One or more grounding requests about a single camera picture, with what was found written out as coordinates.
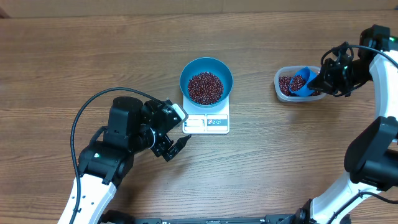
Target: bowl of beans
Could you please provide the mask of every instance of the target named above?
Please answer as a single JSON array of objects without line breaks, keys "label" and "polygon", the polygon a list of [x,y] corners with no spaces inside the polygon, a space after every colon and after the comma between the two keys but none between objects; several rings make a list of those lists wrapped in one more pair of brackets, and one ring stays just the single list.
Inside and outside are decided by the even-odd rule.
[{"label": "bowl of beans", "polygon": [[184,96],[202,108],[219,105],[231,93],[233,83],[229,68],[222,61],[209,57],[191,61],[180,77]]},{"label": "bowl of beans", "polygon": [[316,66],[290,66],[281,68],[275,75],[274,85],[278,100],[285,103],[311,102],[320,100],[326,96],[326,93],[317,91],[308,96],[298,96],[295,94],[306,85],[305,78],[296,75],[303,69],[309,69],[313,73],[319,74],[320,68]]}]

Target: clear plastic container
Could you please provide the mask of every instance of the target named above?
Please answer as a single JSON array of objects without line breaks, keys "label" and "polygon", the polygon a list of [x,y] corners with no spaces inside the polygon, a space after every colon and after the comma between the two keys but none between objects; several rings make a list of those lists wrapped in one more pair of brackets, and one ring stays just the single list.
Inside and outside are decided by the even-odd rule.
[{"label": "clear plastic container", "polygon": [[284,77],[284,76],[289,76],[293,77],[300,69],[303,69],[305,67],[308,67],[311,69],[313,72],[319,74],[319,71],[321,70],[319,67],[316,66],[289,66],[289,67],[283,67],[279,69],[279,71],[275,75],[275,91],[276,95],[278,96],[279,101],[284,102],[284,103],[300,103],[300,102],[311,102],[315,100],[320,100],[323,97],[326,96],[326,93],[321,93],[319,96],[286,96],[284,95],[280,88],[279,88],[279,77]]}]

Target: white digital scale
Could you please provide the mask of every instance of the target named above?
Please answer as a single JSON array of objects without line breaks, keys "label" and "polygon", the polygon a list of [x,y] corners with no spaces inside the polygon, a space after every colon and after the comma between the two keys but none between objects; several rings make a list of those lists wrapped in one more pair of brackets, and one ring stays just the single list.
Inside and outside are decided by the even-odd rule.
[{"label": "white digital scale", "polygon": [[188,114],[188,119],[182,124],[185,134],[229,133],[229,96],[211,108],[196,106],[183,96],[182,107]]}]

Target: bean pile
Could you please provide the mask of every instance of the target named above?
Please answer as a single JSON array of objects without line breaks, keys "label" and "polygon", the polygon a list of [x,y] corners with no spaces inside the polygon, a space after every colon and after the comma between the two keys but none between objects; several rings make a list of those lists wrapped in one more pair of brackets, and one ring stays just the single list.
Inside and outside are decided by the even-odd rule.
[{"label": "bean pile", "polygon": [[293,91],[297,91],[305,85],[305,79],[301,75],[296,75],[293,77],[293,83],[290,85],[290,88]]},{"label": "bean pile", "polygon": [[[293,77],[279,77],[279,88],[280,91],[285,95],[285,96],[296,96],[289,90],[289,85],[290,81]],[[313,92],[310,96],[319,96],[321,93],[319,91]]]},{"label": "bean pile", "polygon": [[188,92],[192,101],[201,105],[212,105],[220,100],[224,86],[211,72],[201,72],[188,82]]}]

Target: wooden table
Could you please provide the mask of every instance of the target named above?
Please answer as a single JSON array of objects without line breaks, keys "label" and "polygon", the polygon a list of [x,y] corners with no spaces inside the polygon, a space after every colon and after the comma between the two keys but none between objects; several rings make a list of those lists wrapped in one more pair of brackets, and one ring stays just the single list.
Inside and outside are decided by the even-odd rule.
[{"label": "wooden table", "polygon": [[[373,85],[349,98],[283,104],[276,71],[319,66],[332,46],[357,44],[373,24],[397,35],[397,21],[396,11],[0,20],[0,223],[57,222],[74,178],[70,128],[90,96],[127,86],[182,103],[180,72],[204,56],[233,73],[231,132],[195,135],[169,163],[138,154],[108,208],[160,218],[294,213],[344,171],[347,146],[373,120]],[[118,92],[94,101],[78,123],[77,154],[119,95],[145,100]],[[375,198],[351,214],[354,223],[398,218]]]}]

